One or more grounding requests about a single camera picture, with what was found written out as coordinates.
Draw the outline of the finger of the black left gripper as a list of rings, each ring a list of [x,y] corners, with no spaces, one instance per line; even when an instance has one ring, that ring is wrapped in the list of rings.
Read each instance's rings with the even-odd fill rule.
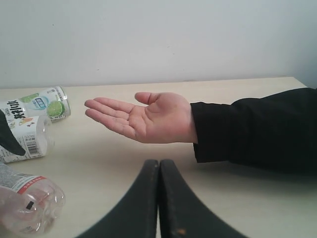
[[[7,123],[5,114],[0,112],[0,145],[10,153],[18,156],[24,156],[25,150],[18,143]]]

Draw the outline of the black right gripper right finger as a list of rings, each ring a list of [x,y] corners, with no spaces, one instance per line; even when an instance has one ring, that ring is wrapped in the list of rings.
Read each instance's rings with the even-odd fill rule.
[[[188,186],[172,160],[159,166],[158,209],[162,238],[244,238],[213,213]]]

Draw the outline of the person's open hand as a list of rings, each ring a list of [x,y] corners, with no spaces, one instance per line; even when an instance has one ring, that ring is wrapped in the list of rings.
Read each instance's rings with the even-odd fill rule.
[[[146,144],[197,143],[190,103],[175,93],[138,92],[141,105],[98,97],[85,114],[107,129]]]

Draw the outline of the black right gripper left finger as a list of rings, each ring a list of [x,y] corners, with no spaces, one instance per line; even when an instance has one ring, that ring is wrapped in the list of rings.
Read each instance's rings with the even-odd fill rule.
[[[146,160],[121,200],[80,238],[155,238],[159,163]]]

